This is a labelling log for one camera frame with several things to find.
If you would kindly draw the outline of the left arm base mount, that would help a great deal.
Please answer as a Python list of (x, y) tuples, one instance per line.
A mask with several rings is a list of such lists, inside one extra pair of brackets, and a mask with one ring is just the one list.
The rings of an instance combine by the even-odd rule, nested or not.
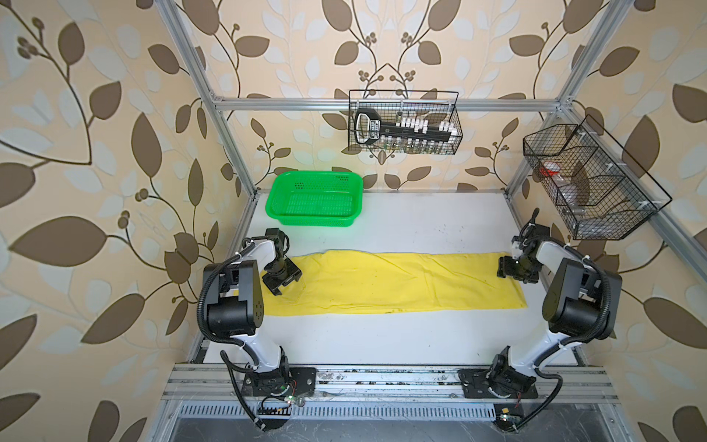
[(305, 396), (314, 394), (318, 370), (312, 366), (279, 368), (270, 372), (247, 374), (241, 392), (247, 396)]

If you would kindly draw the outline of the green plastic basket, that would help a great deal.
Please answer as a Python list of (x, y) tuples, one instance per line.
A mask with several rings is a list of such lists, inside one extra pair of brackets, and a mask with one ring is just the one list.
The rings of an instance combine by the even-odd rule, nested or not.
[(275, 179), (265, 211), (285, 226), (348, 228), (362, 212), (363, 191), (352, 172), (289, 171)]

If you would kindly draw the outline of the yellow trousers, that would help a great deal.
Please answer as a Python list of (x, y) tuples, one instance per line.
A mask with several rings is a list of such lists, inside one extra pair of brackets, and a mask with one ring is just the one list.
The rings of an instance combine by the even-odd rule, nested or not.
[(497, 275), (500, 257), (356, 250), (296, 257), (301, 278), (278, 296), (265, 290), (264, 312), (294, 317), (524, 309), (519, 282)]

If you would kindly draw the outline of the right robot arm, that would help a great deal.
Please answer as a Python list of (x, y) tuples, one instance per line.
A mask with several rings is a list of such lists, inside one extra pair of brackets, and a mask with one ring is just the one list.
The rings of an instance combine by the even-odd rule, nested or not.
[(497, 276), (524, 284), (539, 282), (541, 270), (553, 274), (541, 314), (543, 323), (522, 344), (495, 357), (489, 379), (529, 383), (556, 355), (593, 340), (604, 340), (616, 322), (622, 278), (592, 258), (551, 236), (547, 226), (528, 222), (513, 237), (518, 256), (503, 256)]

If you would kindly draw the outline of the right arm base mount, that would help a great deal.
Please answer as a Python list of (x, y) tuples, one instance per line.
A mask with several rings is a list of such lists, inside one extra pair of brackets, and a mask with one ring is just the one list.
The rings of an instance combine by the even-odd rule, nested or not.
[(513, 368), (499, 372), (490, 369), (465, 368), (458, 378), (466, 399), (519, 400), (538, 399), (536, 378), (523, 375)]

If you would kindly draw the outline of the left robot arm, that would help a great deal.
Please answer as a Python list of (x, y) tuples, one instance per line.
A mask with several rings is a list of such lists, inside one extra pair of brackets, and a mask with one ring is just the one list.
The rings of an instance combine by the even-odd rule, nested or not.
[(204, 268), (196, 320), (202, 336), (224, 346), (219, 355), (232, 371), (286, 377), (285, 351), (259, 333), (265, 317), (266, 292), (300, 280), (302, 271), (287, 257), (289, 237), (279, 228), (244, 239), (242, 249), (222, 263)]

